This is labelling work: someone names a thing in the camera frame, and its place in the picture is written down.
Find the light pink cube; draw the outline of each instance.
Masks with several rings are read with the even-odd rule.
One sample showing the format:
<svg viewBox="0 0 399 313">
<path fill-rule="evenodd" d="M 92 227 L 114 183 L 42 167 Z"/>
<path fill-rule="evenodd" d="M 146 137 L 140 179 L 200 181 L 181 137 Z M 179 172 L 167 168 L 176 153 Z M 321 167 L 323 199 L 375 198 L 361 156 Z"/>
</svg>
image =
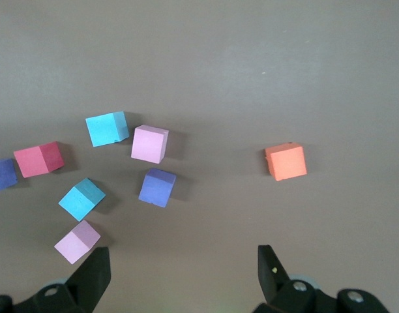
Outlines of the light pink cube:
<svg viewBox="0 0 399 313">
<path fill-rule="evenodd" d="M 134 131 L 132 158 L 159 164 L 165 156 L 169 130 L 139 126 Z"/>
<path fill-rule="evenodd" d="M 73 264 L 90 251 L 100 238 L 100 234 L 83 220 L 55 245 L 55 249 Z"/>
<path fill-rule="evenodd" d="M 50 173 L 65 165 L 57 142 L 15 151 L 24 178 Z"/>
</svg>

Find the cube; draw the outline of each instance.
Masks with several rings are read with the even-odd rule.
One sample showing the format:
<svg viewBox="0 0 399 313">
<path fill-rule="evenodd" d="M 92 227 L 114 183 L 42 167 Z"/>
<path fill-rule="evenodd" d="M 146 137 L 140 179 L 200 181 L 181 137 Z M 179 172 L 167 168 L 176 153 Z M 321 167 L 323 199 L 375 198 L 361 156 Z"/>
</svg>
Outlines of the cube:
<svg viewBox="0 0 399 313">
<path fill-rule="evenodd" d="M 85 119 L 93 147 L 121 142 L 128 138 L 124 112 L 114 112 Z"/>
<path fill-rule="evenodd" d="M 16 170 L 14 163 L 10 158 L 3 158 L 0 160 L 0 190 L 6 189 L 9 186 L 17 183 Z"/>
<path fill-rule="evenodd" d="M 276 181 L 306 175 L 304 149 L 298 143 L 284 143 L 265 149 L 269 172 Z"/>
<path fill-rule="evenodd" d="M 106 196 L 88 178 L 73 186 L 59 205 L 80 222 Z"/>
<path fill-rule="evenodd" d="M 139 200 L 165 207 L 171 196 L 176 175 L 166 171 L 151 168 L 143 181 Z"/>
<path fill-rule="evenodd" d="M 55 245 L 55 249 L 73 264 L 90 251 L 100 238 L 100 234 L 83 220 Z"/>
<path fill-rule="evenodd" d="M 134 131 L 132 158 L 159 164 L 165 156 L 169 130 L 139 126 Z"/>
<path fill-rule="evenodd" d="M 47 174 L 65 165 L 57 142 L 15 151 L 14 156 L 24 178 Z"/>
</svg>

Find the cyan cube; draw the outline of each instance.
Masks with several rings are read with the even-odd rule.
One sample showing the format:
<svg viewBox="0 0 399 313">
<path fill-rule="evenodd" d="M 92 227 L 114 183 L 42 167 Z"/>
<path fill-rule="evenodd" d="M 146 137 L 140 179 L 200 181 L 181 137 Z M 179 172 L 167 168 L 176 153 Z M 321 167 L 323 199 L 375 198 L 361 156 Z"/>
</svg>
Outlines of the cyan cube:
<svg viewBox="0 0 399 313">
<path fill-rule="evenodd" d="M 121 142 L 128 138 L 124 112 L 114 112 L 85 119 L 93 147 Z"/>
<path fill-rule="evenodd" d="M 171 196 L 175 180 L 175 174 L 151 168 L 143 181 L 139 200 L 165 207 Z"/>
<path fill-rule="evenodd" d="M 10 158 L 3 158 L 0 160 L 0 190 L 6 189 L 9 186 L 17 183 L 16 170 L 14 163 Z"/>
<path fill-rule="evenodd" d="M 59 205 L 80 222 L 105 196 L 101 189 L 85 178 L 73 186 Z"/>
</svg>

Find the gray surface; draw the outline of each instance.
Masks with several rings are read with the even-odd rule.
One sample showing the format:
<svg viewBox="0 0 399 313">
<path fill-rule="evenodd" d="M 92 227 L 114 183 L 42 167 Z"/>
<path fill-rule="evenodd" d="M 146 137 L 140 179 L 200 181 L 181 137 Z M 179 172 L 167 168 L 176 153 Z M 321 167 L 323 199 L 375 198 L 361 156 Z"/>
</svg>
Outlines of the gray surface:
<svg viewBox="0 0 399 313">
<path fill-rule="evenodd" d="M 131 140 L 92 148 L 85 118 L 170 130 L 166 209 L 137 200 Z M 53 248 L 83 179 L 111 249 L 96 312 L 245 313 L 257 245 L 324 291 L 399 312 L 399 1 L 0 1 L 0 158 L 57 140 L 66 166 L 0 193 L 0 293 L 71 274 Z M 262 149 L 304 145 L 276 182 Z"/>
</svg>

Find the foam cube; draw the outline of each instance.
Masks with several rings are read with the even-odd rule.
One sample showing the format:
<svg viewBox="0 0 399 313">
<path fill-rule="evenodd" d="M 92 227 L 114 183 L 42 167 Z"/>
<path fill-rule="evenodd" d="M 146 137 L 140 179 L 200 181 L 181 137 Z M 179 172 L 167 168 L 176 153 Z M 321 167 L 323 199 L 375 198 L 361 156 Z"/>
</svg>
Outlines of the foam cube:
<svg viewBox="0 0 399 313">
<path fill-rule="evenodd" d="M 0 190 L 6 189 L 9 186 L 17 183 L 16 170 L 14 163 L 10 158 L 0 160 Z"/>
<path fill-rule="evenodd" d="M 171 196 L 175 180 L 175 174 L 151 168 L 143 181 L 139 200 L 155 204 L 159 207 L 165 207 Z"/>
<path fill-rule="evenodd" d="M 284 143 L 265 149 L 269 172 L 276 181 L 306 175 L 304 149 L 298 143 Z"/>
<path fill-rule="evenodd" d="M 104 197 L 101 191 L 88 178 L 73 186 L 62 198 L 59 205 L 67 210 L 76 220 L 81 221 Z"/>
<path fill-rule="evenodd" d="M 55 245 L 55 249 L 73 264 L 90 251 L 100 238 L 100 234 L 83 220 Z"/>
<path fill-rule="evenodd" d="M 47 174 L 65 165 L 57 142 L 15 151 L 14 156 L 24 178 Z"/>
<path fill-rule="evenodd" d="M 123 111 L 88 117 L 85 120 L 93 147 L 121 142 L 130 136 Z"/>
<path fill-rule="evenodd" d="M 132 158 L 159 164 L 165 156 L 169 130 L 139 126 L 134 131 Z"/>
</svg>

